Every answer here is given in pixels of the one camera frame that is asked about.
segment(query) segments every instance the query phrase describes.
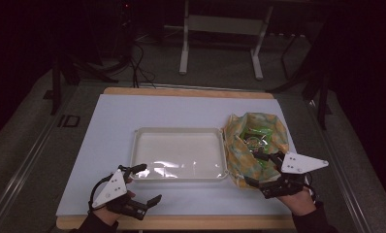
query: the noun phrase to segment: white tray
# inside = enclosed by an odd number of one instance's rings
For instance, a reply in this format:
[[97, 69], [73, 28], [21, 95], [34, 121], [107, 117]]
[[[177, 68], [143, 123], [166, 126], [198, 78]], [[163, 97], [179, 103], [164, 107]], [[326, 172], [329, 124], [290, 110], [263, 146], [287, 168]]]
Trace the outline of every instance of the white tray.
[[221, 180], [228, 175], [221, 130], [217, 128], [140, 128], [131, 166], [147, 169], [140, 181]]

